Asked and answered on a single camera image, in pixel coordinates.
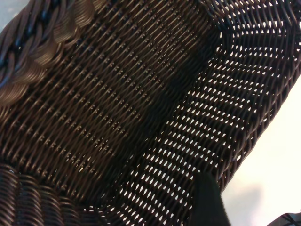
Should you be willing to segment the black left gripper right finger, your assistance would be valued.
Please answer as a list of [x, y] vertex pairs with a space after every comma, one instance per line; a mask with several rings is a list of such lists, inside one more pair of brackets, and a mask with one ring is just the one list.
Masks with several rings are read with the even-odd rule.
[[300, 226], [301, 214], [300, 213], [286, 213], [281, 215], [274, 222], [275, 226]]

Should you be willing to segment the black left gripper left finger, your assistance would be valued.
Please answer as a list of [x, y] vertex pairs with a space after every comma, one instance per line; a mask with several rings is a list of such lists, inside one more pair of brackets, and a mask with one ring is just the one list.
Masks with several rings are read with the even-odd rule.
[[205, 173], [195, 175], [191, 226], [224, 226], [225, 209], [215, 179]]

